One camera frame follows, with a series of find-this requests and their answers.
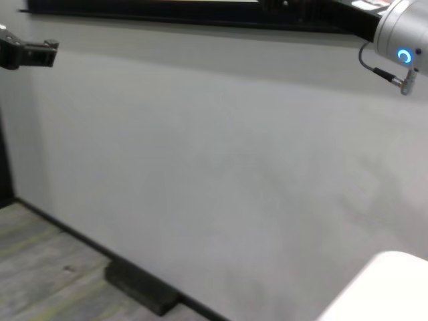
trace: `floor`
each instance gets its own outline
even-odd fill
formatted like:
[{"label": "floor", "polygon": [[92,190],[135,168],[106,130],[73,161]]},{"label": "floor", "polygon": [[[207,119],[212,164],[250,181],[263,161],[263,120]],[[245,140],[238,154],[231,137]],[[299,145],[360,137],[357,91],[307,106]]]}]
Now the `floor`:
[{"label": "floor", "polygon": [[106,283],[108,259],[19,204],[0,209],[1,321],[206,321],[163,318]]}]

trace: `white table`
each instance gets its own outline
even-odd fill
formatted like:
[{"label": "white table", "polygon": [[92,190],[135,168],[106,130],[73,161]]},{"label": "white table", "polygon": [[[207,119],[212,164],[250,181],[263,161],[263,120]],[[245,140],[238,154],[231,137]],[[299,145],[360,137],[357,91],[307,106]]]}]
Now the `white table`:
[{"label": "white table", "polygon": [[318,319],[383,320],[428,321],[428,261],[401,252],[377,255]]}]

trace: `white wall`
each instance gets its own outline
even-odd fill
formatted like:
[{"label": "white wall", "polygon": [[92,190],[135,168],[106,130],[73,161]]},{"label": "white wall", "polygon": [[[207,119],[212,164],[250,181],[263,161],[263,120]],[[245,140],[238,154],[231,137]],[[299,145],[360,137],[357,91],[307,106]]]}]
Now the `white wall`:
[{"label": "white wall", "polygon": [[1,22],[62,43],[0,72],[20,197],[233,321],[313,320],[375,253],[428,258],[427,79],[401,97],[348,35],[20,7]]}]

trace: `blue led ring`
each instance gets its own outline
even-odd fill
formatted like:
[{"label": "blue led ring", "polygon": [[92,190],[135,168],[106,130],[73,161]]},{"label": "blue led ring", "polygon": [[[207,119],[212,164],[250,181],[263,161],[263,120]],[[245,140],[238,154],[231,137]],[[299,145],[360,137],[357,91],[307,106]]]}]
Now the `blue led ring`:
[{"label": "blue led ring", "polygon": [[410,64],[412,61],[412,55],[407,49],[399,49],[397,52],[397,57],[405,64]]}]

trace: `black block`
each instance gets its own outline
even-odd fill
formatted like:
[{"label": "black block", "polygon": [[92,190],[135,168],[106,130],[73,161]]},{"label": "black block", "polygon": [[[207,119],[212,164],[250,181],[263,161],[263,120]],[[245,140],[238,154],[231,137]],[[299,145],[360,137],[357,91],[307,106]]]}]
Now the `black block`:
[{"label": "black block", "polygon": [[112,261],[105,269],[105,277],[158,316],[163,316],[179,303],[178,291],[127,261]]}]

